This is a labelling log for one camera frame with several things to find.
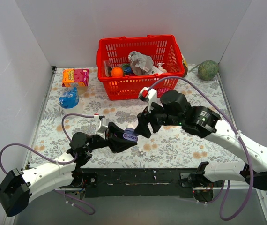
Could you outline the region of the blue earbud charging case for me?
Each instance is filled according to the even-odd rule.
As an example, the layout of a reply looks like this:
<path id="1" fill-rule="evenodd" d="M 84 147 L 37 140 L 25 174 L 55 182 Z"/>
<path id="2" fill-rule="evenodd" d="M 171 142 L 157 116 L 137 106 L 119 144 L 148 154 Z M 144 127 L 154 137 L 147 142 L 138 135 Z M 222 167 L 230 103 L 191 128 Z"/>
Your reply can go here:
<path id="1" fill-rule="evenodd" d="M 138 142 L 138 136 L 133 132 L 129 131 L 124 132 L 123 138 L 129 141 Z"/>

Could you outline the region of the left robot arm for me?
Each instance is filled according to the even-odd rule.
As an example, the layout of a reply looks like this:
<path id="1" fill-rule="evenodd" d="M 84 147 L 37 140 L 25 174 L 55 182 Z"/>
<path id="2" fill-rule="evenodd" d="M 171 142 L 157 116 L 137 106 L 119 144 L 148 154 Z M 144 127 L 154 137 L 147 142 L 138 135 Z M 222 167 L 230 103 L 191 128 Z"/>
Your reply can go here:
<path id="1" fill-rule="evenodd" d="M 28 170 L 6 172 L 0 184 L 0 203 L 6 215 L 13 217 L 31 201 L 50 191 L 68 185 L 79 187 L 83 175 L 78 170 L 91 159 L 93 150 L 108 147 L 113 153 L 120 153 L 137 142 L 133 129 L 123 130 L 113 122 L 101 126 L 95 135 L 77 132 L 71 139 L 70 148 L 58 158 Z"/>

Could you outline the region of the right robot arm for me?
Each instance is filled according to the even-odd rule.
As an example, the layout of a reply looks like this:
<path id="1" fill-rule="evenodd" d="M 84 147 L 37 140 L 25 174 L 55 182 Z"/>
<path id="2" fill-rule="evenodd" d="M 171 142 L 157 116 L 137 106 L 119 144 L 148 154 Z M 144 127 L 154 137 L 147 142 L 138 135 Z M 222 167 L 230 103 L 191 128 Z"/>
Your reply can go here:
<path id="1" fill-rule="evenodd" d="M 267 190 L 267 147 L 235 134 L 219 114 L 207 107 L 191 106 L 185 95 L 175 90 L 162 94 L 158 104 L 156 90 L 145 87 L 139 99 L 148 105 L 137 116 L 135 133 L 150 138 L 161 126 L 180 126 L 186 133 L 213 142 L 241 159 L 233 163 L 202 162 L 196 172 L 181 179 L 185 186 L 206 186 L 221 180 L 250 183 L 253 170 L 253 187 Z"/>

